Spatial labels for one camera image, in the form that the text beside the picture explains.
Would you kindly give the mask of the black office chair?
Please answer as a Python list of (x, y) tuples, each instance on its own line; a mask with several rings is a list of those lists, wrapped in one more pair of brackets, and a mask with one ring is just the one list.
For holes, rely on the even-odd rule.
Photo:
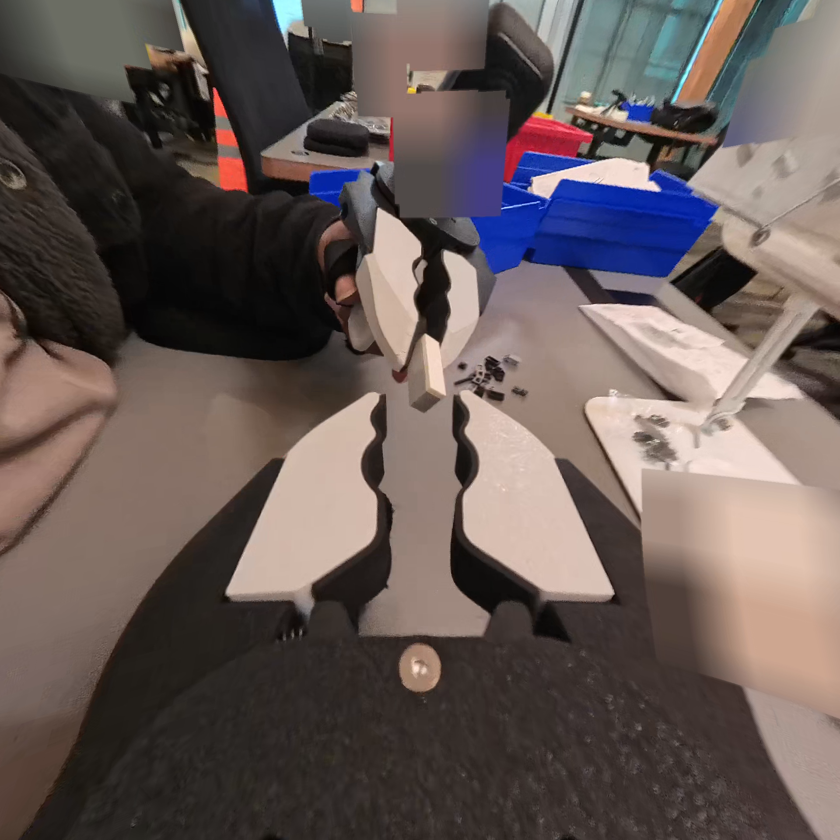
[(486, 43), (485, 89), (501, 91), (508, 102), (511, 140), (550, 92), (551, 49), (523, 16), (507, 3), (491, 5)]

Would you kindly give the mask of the grey instruction booklet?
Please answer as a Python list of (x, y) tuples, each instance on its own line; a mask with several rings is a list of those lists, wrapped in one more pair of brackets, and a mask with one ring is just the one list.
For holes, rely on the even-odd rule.
[(839, 139), (815, 135), (720, 147), (689, 188), (723, 211), (768, 226), (805, 207), (837, 205)]

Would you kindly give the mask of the white printed paper bag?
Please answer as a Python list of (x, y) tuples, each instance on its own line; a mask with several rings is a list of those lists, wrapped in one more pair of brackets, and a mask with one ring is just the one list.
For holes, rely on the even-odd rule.
[(749, 360), (654, 306), (591, 303), (580, 310), (664, 391), (697, 406), (720, 399)]

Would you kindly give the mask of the person's clothed torso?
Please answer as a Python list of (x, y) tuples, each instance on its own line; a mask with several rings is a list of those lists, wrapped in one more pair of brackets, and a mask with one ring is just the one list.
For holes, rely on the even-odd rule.
[(1, 542), (31, 529), (117, 401), (126, 325), (101, 247), (72, 205), (121, 182), (62, 91), (2, 75)]

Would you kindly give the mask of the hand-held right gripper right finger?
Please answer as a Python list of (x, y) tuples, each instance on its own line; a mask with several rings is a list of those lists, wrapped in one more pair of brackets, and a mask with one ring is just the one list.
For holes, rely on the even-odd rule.
[(460, 489), (450, 542), (459, 591), (487, 613), (519, 602), (606, 604), (615, 589), (553, 452), (473, 392), (453, 400)]

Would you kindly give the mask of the small brick pieces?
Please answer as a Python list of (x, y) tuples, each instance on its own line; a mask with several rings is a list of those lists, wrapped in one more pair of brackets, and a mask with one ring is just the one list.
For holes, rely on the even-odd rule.
[(501, 357), (489, 354), (473, 366), (461, 361), (457, 364), (460, 377), (455, 379), (454, 388), (495, 404), (504, 403), (509, 397), (523, 400), (529, 390), (516, 382), (521, 366), (522, 357), (517, 353), (506, 353)]

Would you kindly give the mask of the clear bag of black gears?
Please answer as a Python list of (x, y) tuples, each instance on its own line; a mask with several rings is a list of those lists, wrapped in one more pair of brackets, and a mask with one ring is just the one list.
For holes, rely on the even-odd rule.
[(611, 425), (604, 449), (613, 467), (637, 465), (672, 470), (685, 466), (672, 417), (675, 401), (631, 397), (612, 390), (605, 404)]

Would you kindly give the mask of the white long tile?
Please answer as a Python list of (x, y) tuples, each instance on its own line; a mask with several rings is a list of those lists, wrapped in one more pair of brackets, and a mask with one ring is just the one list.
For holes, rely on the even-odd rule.
[(420, 413), (426, 413), (447, 395), (440, 344), (426, 333), (414, 346), (406, 382), (409, 403)]

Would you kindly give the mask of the person's left hand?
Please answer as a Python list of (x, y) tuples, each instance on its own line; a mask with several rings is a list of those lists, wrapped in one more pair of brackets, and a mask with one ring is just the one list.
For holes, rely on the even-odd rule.
[(359, 246), (344, 221), (334, 220), (321, 234), (317, 258), (324, 300), (346, 331), (351, 310), (360, 298), (355, 279)]

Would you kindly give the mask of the red plastic bin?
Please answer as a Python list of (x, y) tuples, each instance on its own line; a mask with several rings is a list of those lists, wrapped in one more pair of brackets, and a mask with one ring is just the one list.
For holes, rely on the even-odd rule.
[(504, 181), (511, 182), (525, 153), (574, 158), (582, 145), (592, 140), (591, 133), (566, 122), (531, 116), (507, 142)]

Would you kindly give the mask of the person's left forearm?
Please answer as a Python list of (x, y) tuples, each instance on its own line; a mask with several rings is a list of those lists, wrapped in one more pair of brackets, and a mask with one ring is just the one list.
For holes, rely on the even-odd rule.
[(261, 361), (321, 352), (339, 328), (325, 297), (322, 243), (337, 208), (310, 195), (227, 192), (191, 174), (100, 101), (66, 96), (108, 152), (140, 228), (148, 290), (132, 315), (162, 347)]

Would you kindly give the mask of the long wooden work table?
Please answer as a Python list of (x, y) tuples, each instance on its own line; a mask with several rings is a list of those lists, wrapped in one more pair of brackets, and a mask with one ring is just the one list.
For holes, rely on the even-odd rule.
[(707, 150), (716, 148), (719, 140), (717, 135), (703, 133), (686, 133), (664, 129), (650, 122), (620, 120), (586, 111), (582, 107), (567, 107), (565, 114), (570, 117), (570, 125), (591, 135), (588, 149), (578, 153), (587, 161), (597, 160), (604, 145), (627, 147), (634, 138), (639, 138), (649, 146), (646, 163), (653, 165), (666, 156), (674, 156), (682, 151), (686, 157), (688, 150), (700, 147)]

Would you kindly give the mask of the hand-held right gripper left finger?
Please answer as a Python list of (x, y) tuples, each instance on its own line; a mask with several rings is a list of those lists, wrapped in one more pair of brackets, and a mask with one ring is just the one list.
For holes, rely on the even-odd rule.
[(287, 452), (227, 583), (230, 602), (288, 602), (305, 619), (337, 602), (358, 620), (392, 570), (386, 432), (386, 397), (369, 392)]

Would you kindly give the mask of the white book stand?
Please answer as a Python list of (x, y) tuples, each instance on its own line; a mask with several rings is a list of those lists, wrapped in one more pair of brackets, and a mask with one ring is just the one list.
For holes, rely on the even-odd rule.
[[(681, 470), (697, 467), (704, 476), (797, 485), (798, 479), (737, 415), (811, 317), (819, 311), (834, 314), (838, 310), (838, 261), (829, 261), (825, 249), (814, 239), (795, 236), (780, 222), (754, 227), (729, 215), (722, 233), (725, 245), (740, 247), (737, 258), (741, 262), (769, 275), (789, 296), (759, 347), (747, 357), (748, 362), (720, 399), (711, 406), (676, 402), (672, 417), (678, 429), (679, 451), (686, 460)], [(611, 425), (605, 398), (588, 401), (584, 415), (611, 464), (604, 449)], [(641, 513), (645, 467), (612, 468), (637, 513)]]

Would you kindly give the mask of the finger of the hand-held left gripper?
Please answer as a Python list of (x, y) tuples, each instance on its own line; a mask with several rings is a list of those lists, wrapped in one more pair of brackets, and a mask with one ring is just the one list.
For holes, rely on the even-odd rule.
[(440, 251), (429, 265), (429, 282), (429, 335), (438, 341), (447, 368), (462, 354), (480, 317), (477, 273), (462, 255)]
[(371, 341), (394, 370), (407, 369), (422, 334), (416, 269), (424, 266), (417, 237), (401, 220), (378, 208), (372, 250), (361, 260), (356, 285)]

